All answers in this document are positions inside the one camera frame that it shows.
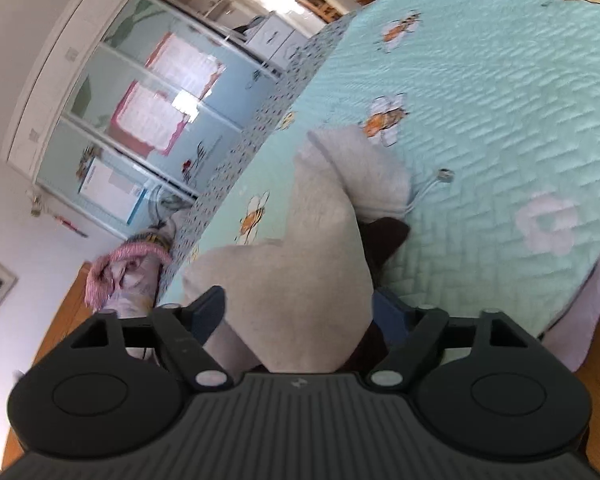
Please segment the pink crumpled garment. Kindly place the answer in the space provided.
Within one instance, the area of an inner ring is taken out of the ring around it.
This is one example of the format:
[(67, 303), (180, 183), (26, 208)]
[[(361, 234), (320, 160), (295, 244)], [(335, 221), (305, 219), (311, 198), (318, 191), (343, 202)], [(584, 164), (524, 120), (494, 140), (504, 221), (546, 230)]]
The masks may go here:
[(85, 303), (99, 311), (119, 290), (139, 285), (146, 276), (140, 270), (147, 262), (156, 269), (154, 284), (158, 284), (160, 269), (171, 262), (170, 237), (156, 230), (132, 235), (109, 254), (99, 257), (88, 271), (85, 283)]

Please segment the floral rolled quilt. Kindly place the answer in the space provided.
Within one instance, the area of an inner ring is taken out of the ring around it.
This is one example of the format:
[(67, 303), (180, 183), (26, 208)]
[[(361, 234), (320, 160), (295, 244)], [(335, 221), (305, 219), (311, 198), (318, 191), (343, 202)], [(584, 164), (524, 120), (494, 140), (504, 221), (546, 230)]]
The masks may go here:
[(155, 255), (110, 264), (112, 292), (104, 310), (116, 312), (118, 318), (146, 318), (155, 307), (161, 268)]

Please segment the blue sliding-door wardrobe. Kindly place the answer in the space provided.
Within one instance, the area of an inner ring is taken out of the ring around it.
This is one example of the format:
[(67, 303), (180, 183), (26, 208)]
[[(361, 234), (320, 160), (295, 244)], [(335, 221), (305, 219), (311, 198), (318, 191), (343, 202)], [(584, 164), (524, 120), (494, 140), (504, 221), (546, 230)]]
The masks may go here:
[(117, 236), (193, 205), (278, 69), (170, 0), (71, 0), (4, 159)]

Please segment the white drawer cabinet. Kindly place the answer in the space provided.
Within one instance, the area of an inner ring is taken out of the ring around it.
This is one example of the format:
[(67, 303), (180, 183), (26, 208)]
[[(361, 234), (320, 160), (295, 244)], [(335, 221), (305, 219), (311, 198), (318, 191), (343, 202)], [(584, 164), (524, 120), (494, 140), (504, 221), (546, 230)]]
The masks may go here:
[(256, 26), (246, 31), (246, 46), (265, 62), (286, 70), (308, 38), (287, 24), (277, 14), (270, 13)]

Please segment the teal bee-pattern bedspread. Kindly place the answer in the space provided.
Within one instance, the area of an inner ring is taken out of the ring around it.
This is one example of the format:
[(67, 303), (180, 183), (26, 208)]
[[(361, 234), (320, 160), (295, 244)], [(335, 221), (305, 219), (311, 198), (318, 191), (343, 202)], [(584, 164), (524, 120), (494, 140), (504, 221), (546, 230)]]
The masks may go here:
[(385, 284), (454, 316), (506, 312), (570, 370), (600, 319), (600, 0), (376, 0), (304, 47), (185, 220), (159, 296), (186, 266), (284, 234), (311, 130), (404, 117), (379, 143), (410, 177), (411, 234)]

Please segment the grey and maroon sweatshirt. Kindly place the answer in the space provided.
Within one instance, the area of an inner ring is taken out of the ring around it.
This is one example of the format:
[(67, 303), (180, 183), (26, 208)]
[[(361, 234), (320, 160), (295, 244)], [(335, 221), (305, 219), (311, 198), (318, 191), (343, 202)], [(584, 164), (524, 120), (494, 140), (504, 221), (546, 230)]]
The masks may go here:
[(313, 130), (294, 158), (286, 232), (279, 240), (228, 245), (184, 271), (186, 300), (213, 285), (225, 314), (204, 343), (237, 377), (331, 373), (372, 322), (373, 282), (358, 224), (401, 220), (411, 177), (359, 126)]

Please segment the wooden headboard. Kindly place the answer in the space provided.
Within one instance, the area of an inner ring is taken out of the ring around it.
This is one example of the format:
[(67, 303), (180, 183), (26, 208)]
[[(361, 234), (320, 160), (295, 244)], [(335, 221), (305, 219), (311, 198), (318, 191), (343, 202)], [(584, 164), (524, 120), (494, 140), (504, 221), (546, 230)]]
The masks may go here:
[[(93, 314), (93, 311), (87, 307), (84, 302), (85, 284), (91, 266), (92, 264), (90, 262), (84, 262), (80, 267), (76, 280), (68, 290), (65, 299), (62, 300), (62, 303), (42, 340), (42, 344), (38, 347), (38, 353), (33, 360), (34, 364), (44, 358), (44, 356), (46, 356), (50, 350), (53, 350), (65, 336), (68, 336)], [(16, 460), (20, 459), (22, 454), (23, 448), (19, 443), (14, 430), (9, 429), (0, 471), (3, 472), (9, 466), (12, 466)]]

